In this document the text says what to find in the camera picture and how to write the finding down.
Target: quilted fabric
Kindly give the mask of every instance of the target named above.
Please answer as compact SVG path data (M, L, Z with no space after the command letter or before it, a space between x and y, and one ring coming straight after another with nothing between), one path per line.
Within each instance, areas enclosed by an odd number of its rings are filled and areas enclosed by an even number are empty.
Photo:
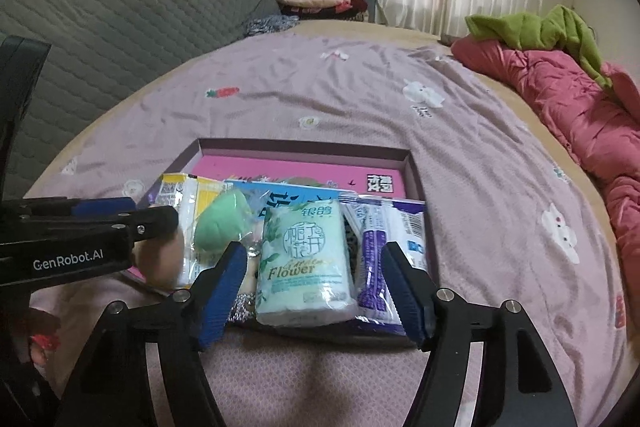
M0 38L52 44L4 197L23 196L71 139L118 102L241 39L252 19L279 13L275 0L0 0Z

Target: green blanket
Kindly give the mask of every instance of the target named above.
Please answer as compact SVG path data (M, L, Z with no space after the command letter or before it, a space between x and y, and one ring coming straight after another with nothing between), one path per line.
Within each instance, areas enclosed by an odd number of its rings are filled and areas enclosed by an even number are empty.
M564 50L600 87L611 87L610 78L600 73L602 58L591 29L566 6L557 5L544 18L523 12L500 18L470 15L465 20L479 41L498 39L520 51Z

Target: green makeup sponge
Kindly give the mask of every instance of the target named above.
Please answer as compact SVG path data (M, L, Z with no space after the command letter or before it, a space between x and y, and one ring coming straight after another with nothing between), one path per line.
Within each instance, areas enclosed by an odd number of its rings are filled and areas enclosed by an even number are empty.
M240 241L252 230L252 213L244 194L234 189L222 192L198 218L193 246L221 255L231 241Z

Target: pink folded blanket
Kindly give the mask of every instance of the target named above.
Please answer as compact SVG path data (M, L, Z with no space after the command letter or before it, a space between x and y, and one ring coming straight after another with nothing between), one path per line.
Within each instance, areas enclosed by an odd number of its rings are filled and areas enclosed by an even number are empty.
M467 68L513 86L574 161L595 176L640 324L640 95L631 78L603 66L622 105L560 50L521 52L468 36L451 51Z
M277 0L280 4L298 8L332 8L350 0Z

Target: screw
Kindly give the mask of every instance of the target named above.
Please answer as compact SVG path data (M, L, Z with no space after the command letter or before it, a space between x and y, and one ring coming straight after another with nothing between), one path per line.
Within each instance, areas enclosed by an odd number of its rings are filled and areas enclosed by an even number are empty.
M191 292L189 290L178 290L172 293L171 298L176 302L187 302L191 298Z
M445 302L452 301L453 297L456 296L449 288L440 288L436 292L436 295L438 296L438 299Z
M505 302L504 307L511 313L520 313L522 311L522 305L518 301L507 301Z
M111 304L107 306L107 311L110 312L111 315L117 315L124 309L124 302L122 301L113 301Z

